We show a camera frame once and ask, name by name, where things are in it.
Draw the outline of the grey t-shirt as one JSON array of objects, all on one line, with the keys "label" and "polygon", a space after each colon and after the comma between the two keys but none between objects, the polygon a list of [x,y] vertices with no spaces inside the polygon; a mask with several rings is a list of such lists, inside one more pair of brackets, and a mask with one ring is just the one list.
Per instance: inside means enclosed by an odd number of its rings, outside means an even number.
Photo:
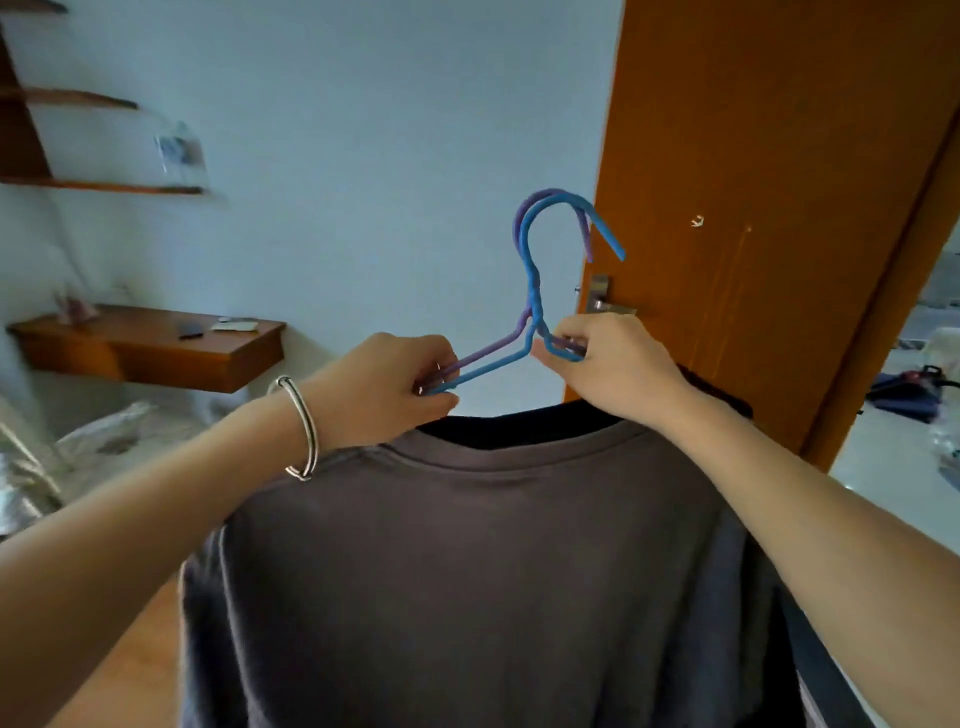
[{"label": "grey t-shirt", "polygon": [[412,431],[262,486],[184,564],[179,728],[807,728],[777,589],[648,428]]}]

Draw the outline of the silver foil plastic bags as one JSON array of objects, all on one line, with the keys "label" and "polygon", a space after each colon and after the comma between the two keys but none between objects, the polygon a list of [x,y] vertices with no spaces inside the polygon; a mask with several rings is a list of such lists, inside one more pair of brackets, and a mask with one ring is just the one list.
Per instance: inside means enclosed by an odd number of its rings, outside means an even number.
[{"label": "silver foil plastic bags", "polygon": [[104,487],[184,490],[210,469],[209,429],[138,401],[57,439],[0,394],[0,544]]}]

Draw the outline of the orange wooden door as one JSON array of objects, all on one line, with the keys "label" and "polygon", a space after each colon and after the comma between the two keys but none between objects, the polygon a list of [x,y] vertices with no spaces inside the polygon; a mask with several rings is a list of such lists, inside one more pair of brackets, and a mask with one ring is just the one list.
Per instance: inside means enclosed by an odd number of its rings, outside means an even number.
[{"label": "orange wooden door", "polygon": [[827,470],[959,121],[960,0],[625,0],[581,285]]}]

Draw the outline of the person's right forearm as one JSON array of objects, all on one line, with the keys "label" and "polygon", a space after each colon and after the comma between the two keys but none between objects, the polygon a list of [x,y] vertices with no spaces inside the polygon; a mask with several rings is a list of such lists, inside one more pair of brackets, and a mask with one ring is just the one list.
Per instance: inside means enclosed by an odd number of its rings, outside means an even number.
[{"label": "person's right forearm", "polygon": [[890,728],[960,728],[960,556],[687,383],[651,425],[774,563],[824,647]]}]

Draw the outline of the person's left forearm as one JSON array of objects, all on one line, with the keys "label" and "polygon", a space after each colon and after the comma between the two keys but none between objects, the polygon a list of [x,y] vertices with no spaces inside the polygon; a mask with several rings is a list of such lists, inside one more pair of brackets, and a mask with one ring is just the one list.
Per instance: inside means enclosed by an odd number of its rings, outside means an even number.
[{"label": "person's left forearm", "polygon": [[0,728],[44,728],[210,531],[317,447],[301,393],[260,398],[205,431],[184,489],[103,487],[0,544]]}]

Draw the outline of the clear plastic bag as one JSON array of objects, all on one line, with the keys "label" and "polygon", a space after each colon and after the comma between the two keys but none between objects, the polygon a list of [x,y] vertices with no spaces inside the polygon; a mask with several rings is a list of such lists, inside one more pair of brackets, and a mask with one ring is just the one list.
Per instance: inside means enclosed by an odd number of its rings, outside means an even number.
[{"label": "clear plastic bag", "polygon": [[153,136],[164,183],[168,187],[209,186],[209,174],[202,142],[185,121],[161,127]]}]

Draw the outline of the person's right hand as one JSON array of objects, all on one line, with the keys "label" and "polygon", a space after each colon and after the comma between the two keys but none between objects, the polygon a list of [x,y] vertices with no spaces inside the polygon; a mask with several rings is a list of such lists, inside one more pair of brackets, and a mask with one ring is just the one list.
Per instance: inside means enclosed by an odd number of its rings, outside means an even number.
[{"label": "person's right hand", "polygon": [[593,361],[589,403],[609,415],[660,431],[673,410],[696,394],[636,316],[569,316],[556,335],[585,347],[583,358]]}]

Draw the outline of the dark blue bag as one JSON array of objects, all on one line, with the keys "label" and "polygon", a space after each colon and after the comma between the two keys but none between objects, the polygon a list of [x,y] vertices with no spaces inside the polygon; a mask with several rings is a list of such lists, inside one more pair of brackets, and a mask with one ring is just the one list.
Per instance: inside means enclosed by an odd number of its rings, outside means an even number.
[{"label": "dark blue bag", "polygon": [[865,394],[865,401],[875,409],[923,424],[937,420],[945,390],[960,390],[960,381],[947,376],[936,366],[901,373],[879,373]]}]

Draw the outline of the wooden wall-mounted desk shelf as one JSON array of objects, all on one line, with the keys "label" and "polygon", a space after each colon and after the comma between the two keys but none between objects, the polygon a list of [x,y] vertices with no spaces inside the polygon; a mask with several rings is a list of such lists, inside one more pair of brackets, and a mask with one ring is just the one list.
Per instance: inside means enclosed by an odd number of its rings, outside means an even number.
[{"label": "wooden wall-mounted desk shelf", "polygon": [[[284,359],[283,321],[260,319],[254,333],[210,331],[218,319],[123,305],[99,307],[97,318],[62,323],[54,314],[6,326],[32,370],[218,394],[234,394]],[[177,324],[204,334],[180,341]]]}]

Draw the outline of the black garment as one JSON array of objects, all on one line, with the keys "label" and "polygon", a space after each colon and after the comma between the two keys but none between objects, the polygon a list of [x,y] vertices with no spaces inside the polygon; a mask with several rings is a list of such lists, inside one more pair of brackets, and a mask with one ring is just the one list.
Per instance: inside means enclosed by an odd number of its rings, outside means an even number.
[{"label": "black garment", "polygon": [[[498,451],[570,440],[619,422],[574,399],[492,418],[447,416],[417,430],[474,450]],[[761,706],[736,728],[800,728],[798,705],[805,728],[877,728],[784,581],[778,578],[775,586],[764,666],[772,685]]]}]

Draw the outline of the person's left hand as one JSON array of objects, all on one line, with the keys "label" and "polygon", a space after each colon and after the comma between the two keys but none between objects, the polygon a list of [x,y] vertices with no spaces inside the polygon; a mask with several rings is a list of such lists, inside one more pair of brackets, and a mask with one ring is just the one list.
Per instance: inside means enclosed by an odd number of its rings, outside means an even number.
[{"label": "person's left hand", "polygon": [[391,442],[409,425],[409,399],[419,384],[457,361],[439,334],[376,333],[300,385],[322,452]]}]

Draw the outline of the wooden corner wall shelves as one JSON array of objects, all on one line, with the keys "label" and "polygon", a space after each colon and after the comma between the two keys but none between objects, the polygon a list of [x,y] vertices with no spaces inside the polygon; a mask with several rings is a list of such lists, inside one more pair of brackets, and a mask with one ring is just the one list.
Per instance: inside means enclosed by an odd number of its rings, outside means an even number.
[{"label": "wooden corner wall shelves", "polygon": [[26,131],[0,184],[151,198],[198,198],[168,186],[154,135],[184,121],[140,67],[138,42],[167,30],[177,0],[0,0],[0,113]]}]

